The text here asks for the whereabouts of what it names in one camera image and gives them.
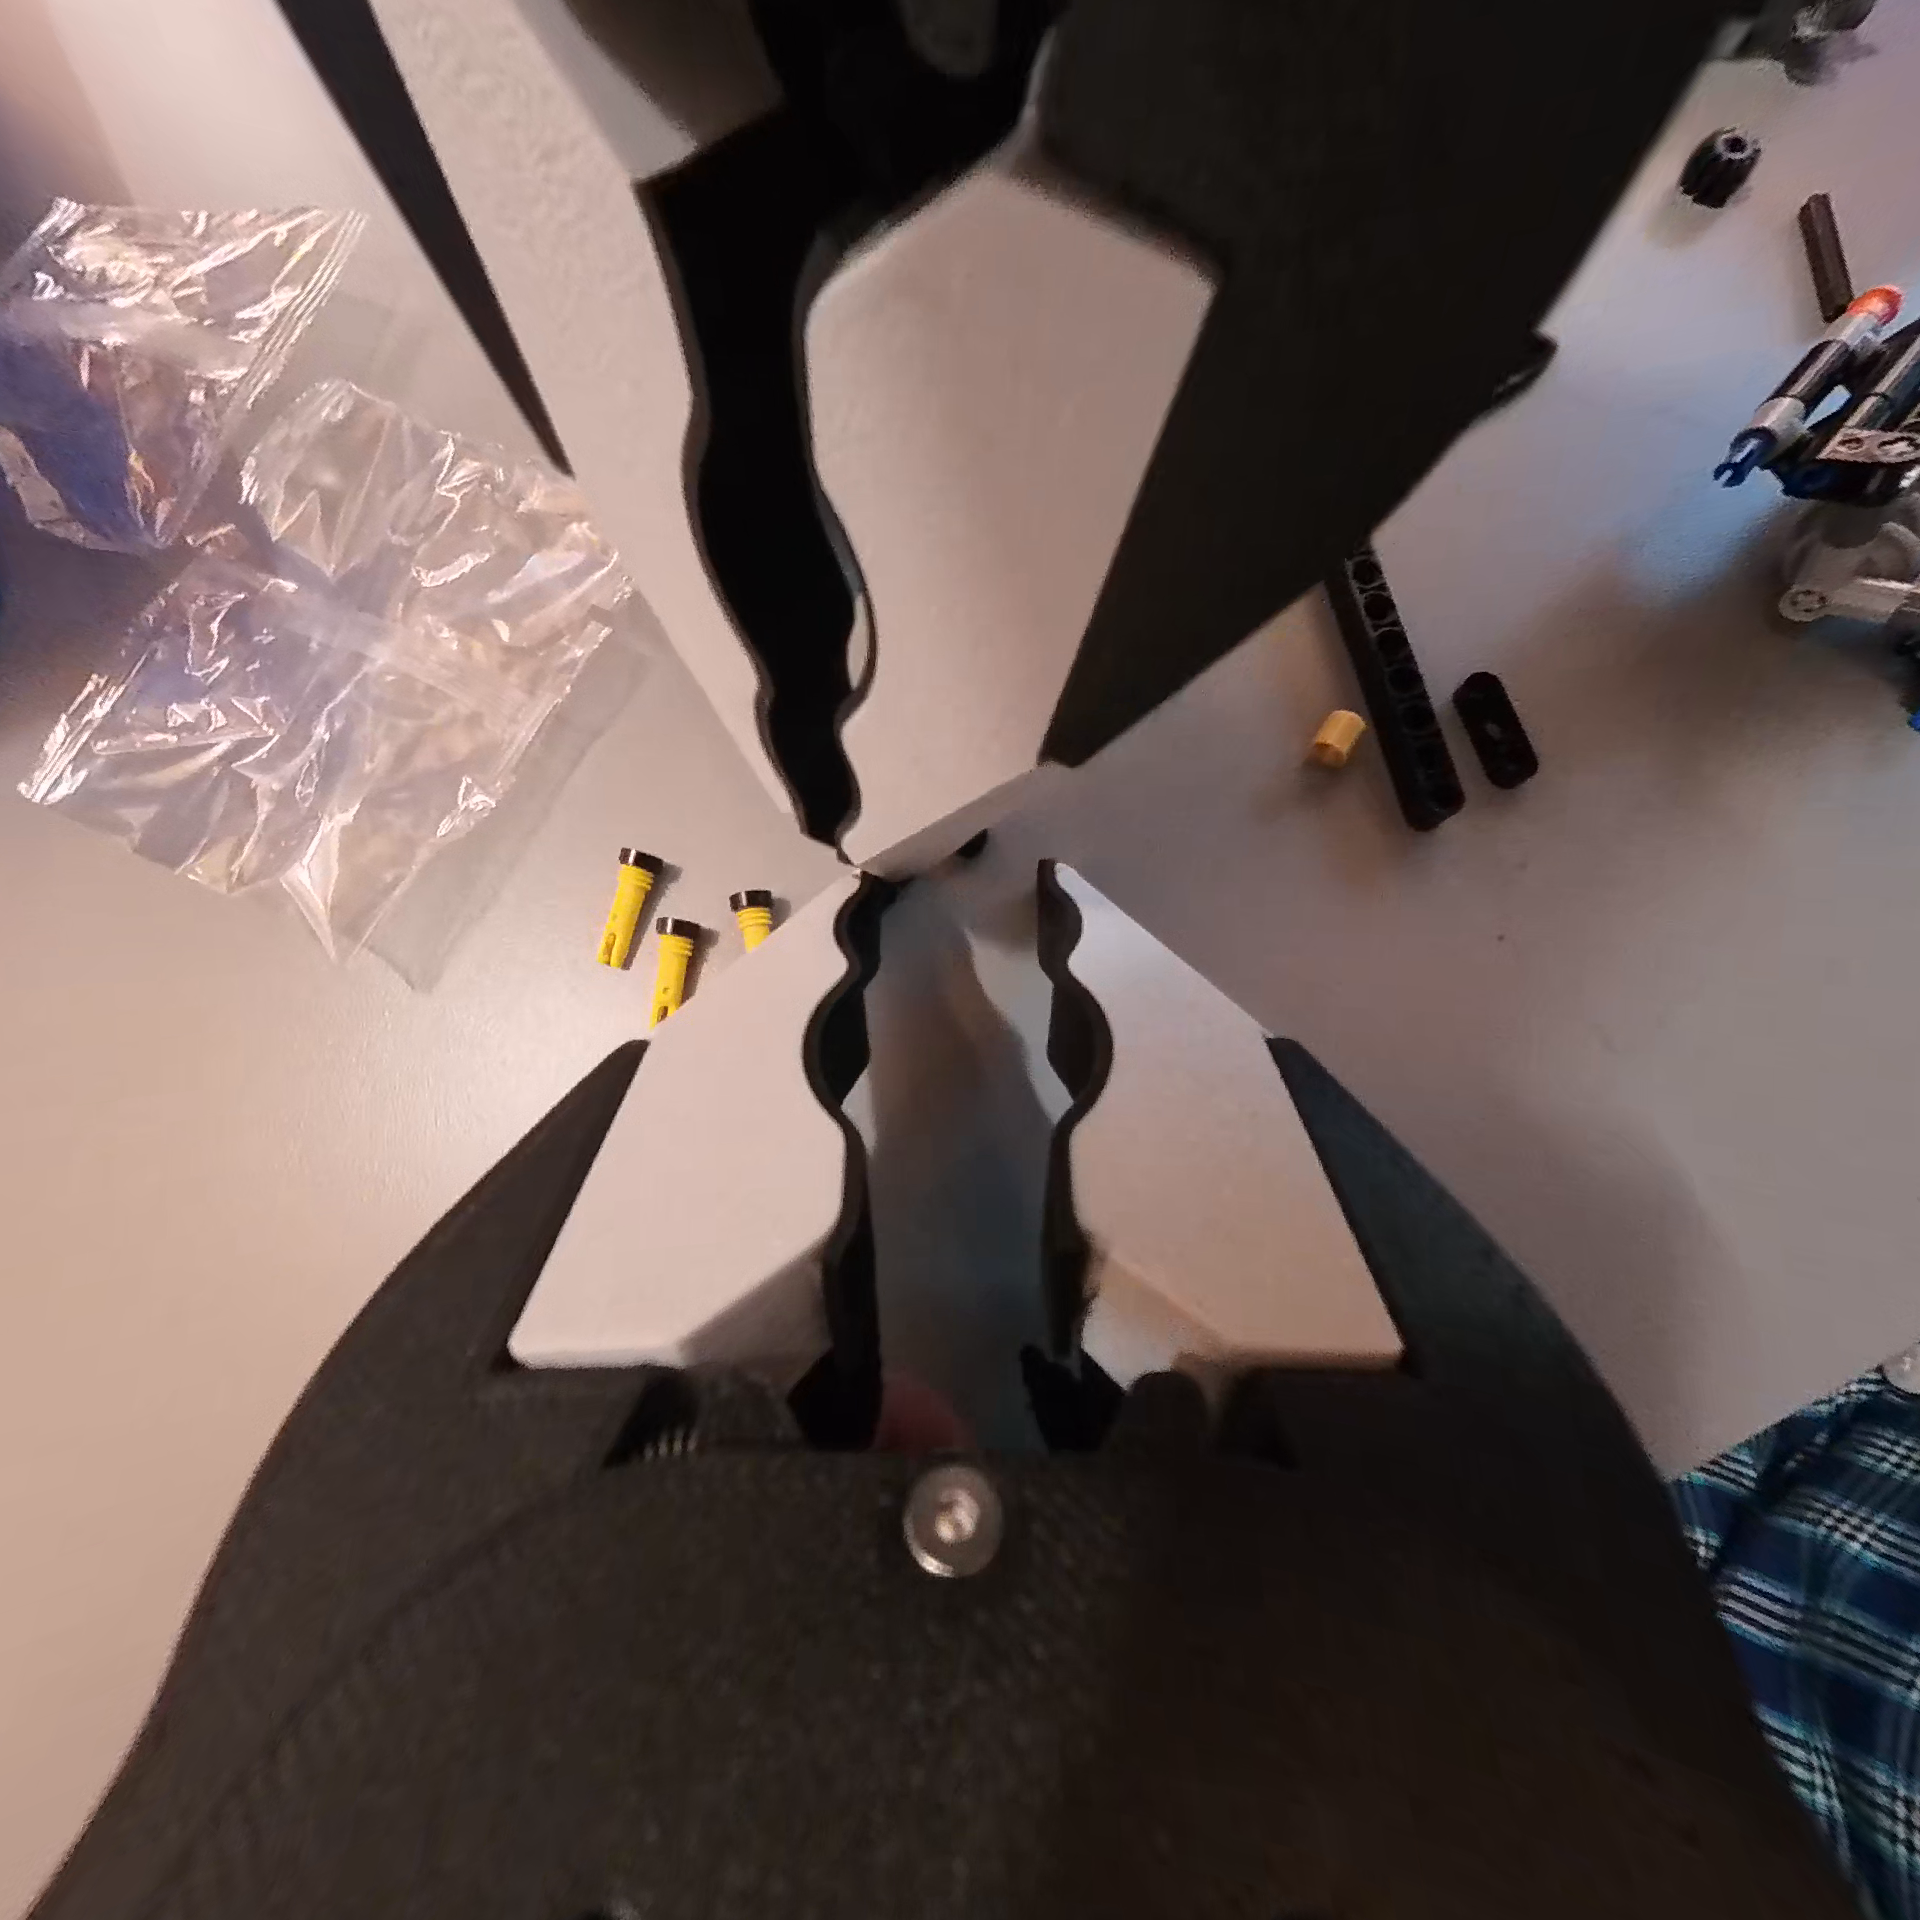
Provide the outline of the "short black lego beam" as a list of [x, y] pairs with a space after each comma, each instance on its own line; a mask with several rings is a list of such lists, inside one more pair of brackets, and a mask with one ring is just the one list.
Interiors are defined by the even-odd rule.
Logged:
[[1452, 690], [1456, 723], [1477, 753], [1483, 776], [1495, 789], [1518, 789], [1538, 776], [1541, 759], [1505, 684], [1477, 670]]

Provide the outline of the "clear bag with blue pieces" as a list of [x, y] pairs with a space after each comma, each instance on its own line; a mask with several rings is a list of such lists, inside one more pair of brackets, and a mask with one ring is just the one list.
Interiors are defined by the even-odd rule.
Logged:
[[52, 199], [3, 261], [3, 483], [27, 521], [130, 557], [174, 545], [362, 230]]

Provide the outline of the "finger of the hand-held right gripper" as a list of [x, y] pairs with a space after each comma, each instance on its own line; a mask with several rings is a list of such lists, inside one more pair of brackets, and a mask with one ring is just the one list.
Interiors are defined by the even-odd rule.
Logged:
[[775, 804], [820, 846], [855, 567], [807, 429], [836, 179], [766, 4], [377, 4], [571, 473]]
[[871, 627], [840, 726], [854, 867], [922, 872], [1044, 764], [1212, 292], [1013, 142], [812, 301], [812, 463]]

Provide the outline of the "dark brown lego axle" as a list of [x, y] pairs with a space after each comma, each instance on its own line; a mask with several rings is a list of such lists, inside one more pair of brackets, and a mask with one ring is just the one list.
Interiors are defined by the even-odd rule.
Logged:
[[1831, 196], [1807, 196], [1795, 208], [1795, 230], [1812, 277], [1816, 311], [1823, 322], [1836, 322], [1846, 313], [1846, 306], [1853, 306], [1853, 301], [1857, 297], [1857, 289], [1848, 269], [1848, 254], [1841, 249]]

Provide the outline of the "clear plastic bag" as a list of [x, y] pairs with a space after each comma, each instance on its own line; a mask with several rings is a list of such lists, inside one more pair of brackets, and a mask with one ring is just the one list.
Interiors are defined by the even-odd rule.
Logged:
[[489, 823], [635, 584], [543, 462], [325, 379], [43, 738], [20, 798], [337, 963]]

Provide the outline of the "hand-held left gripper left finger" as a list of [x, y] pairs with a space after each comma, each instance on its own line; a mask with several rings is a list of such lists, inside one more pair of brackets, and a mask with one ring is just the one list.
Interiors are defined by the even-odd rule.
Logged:
[[882, 1410], [866, 990], [898, 887], [846, 874], [642, 1050], [509, 1335], [526, 1369], [731, 1369], [818, 1447]]

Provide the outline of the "grey lego piece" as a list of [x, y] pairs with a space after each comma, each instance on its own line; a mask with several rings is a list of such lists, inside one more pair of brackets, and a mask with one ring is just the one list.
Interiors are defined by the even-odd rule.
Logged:
[[1794, 85], [1816, 85], [1879, 4], [1757, 4], [1734, 60], [1777, 61]]

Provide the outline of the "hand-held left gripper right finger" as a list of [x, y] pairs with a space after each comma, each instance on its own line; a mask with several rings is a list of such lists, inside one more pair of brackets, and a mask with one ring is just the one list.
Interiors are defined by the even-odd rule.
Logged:
[[1092, 1453], [1151, 1375], [1209, 1415], [1282, 1369], [1387, 1372], [1403, 1335], [1267, 1029], [1063, 858], [1040, 863], [1044, 1331], [1024, 1386], [1052, 1453]]

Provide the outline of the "blue plaid shirt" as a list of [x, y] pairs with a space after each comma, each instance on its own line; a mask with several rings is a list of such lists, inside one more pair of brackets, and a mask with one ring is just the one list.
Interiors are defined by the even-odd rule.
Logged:
[[1670, 1483], [1765, 1742], [1868, 1918], [1918, 1918], [1918, 1352]]

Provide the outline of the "orange tipped lego shaft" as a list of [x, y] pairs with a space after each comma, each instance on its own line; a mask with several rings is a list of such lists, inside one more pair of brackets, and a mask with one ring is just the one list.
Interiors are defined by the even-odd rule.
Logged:
[[1848, 301], [1811, 353], [1757, 404], [1745, 430], [1734, 434], [1729, 458], [1714, 466], [1714, 483], [1741, 486], [1757, 466], [1801, 445], [1819, 404], [1874, 359], [1901, 311], [1904, 292], [1892, 285], [1868, 289]]

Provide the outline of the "long black lego beam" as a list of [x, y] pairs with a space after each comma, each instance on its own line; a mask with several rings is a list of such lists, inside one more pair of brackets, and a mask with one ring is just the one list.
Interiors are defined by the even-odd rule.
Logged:
[[1468, 789], [1373, 543], [1322, 582], [1407, 831], [1439, 831]]

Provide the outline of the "light grey lego connector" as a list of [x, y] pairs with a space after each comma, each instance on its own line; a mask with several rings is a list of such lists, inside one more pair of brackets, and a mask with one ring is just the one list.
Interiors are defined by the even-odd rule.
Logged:
[[1918, 663], [1918, 494], [1804, 506], [1782, 549], [1781, 616], [1864, 627]]

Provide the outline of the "black liftarm with blue pins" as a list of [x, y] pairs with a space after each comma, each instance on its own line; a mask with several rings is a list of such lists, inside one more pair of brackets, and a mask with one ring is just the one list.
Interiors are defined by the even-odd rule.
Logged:
[[1839, 395], [1765, 471], [1790, 499], [1889, 506], [1918, 483], [1918, 322], [1868, 350]]

